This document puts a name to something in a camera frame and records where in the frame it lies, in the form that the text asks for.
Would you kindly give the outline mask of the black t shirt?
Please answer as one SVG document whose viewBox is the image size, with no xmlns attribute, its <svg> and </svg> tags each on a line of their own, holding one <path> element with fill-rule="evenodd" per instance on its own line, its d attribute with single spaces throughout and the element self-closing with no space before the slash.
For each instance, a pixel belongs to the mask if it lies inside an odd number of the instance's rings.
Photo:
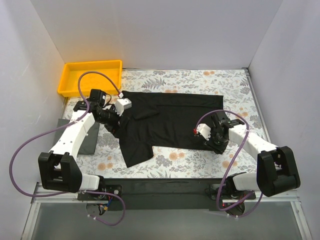
<svg viewBox="0 0 320 240">
<path fill-rule="evenodd" d="M 213 151 L 222 154 L 227 145 L 206 145 L 194 135 L 198 120 L 208 112 L 223 109 L 223 96 L 124 91 L 131 101 L 115 133 L 128 168 L 150 160 L 153 147 Z"/>
</svg>

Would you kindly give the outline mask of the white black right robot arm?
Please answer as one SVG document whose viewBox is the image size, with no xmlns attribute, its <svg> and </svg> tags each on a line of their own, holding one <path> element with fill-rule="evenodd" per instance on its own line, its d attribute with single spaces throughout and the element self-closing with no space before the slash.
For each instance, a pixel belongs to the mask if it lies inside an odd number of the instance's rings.
<svg viewBox="0 0 320 240">
<path fill-rule="evenodd" d="M 207 115 L 211 117 L 212 126 L 199 120 L 194 130 L 196 135 L 205 139 L 206 145 L 214 148 L 233 142 L 257 164 L 255 173 L 225 176 L 220 191 L 237 199 L 245 191 L 260 191 L 266 197 L 272 197 L 300 187 L 301 180 L 291 148 L 279 147 L 264 140 L 250 132 L 249 124 L 243 118 L 229 119 L 224 110 L 214 110 Z"/>
</svg>

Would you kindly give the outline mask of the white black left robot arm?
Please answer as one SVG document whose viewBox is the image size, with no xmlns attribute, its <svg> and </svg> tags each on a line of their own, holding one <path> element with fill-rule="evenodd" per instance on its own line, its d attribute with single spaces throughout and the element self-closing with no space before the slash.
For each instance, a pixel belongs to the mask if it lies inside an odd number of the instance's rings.
<svg viewBox="0 0 320 240">
<path fill-rule="evenodd" d="M 132 102 L 121 93 L 114 104 L 106 106 L 107 93 L 93 89 L 89 98 L 80 100 L 57 143 L 49 152 L 38 157 L 42 187 L 46 190 L 77 193 L 89 191 L 95 200 L 106 196 L 106 187 L 98 175 L 82 173 L 76 163 L 78 152 L 90 128 L 96 124 L 104 125 L 114 134 L 120 127 L 120 119 Z"/>
</svg>

